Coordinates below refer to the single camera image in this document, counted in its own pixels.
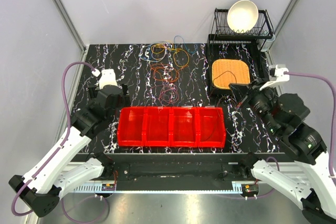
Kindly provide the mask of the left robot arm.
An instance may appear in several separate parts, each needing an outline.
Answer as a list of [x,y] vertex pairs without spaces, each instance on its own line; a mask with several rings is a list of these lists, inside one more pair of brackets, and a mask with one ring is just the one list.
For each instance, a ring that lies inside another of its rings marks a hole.
[[108,128],[115,114],[129,105],[128,87],[107,85],[90,88],[90,102],[70,119],[70,125],[44,158],[24,175],[14,175],[9,185],[16,192],[12,213],[21,199],[38,217],[51,213],[75,188],[92,179],[107,180],[115,176],[115,162],[103,152],[96,153],[82,165],[63,173],[79,151]]

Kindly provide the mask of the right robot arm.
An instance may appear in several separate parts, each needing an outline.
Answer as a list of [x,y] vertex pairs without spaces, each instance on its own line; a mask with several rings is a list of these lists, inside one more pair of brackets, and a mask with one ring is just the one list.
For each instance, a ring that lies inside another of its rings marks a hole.
[[321,135],[305,124],[310,110],[292,93],[271,97],[263,79],[229,85],[237,107],[250,107],[282,151],[301,168],[310,185],[300,184],[272,168],[264,159],[248,153],[238,165],[244,180],[260,180],[290,199],[310,223],[335,223],[335,182],[329,173],[329,153]]

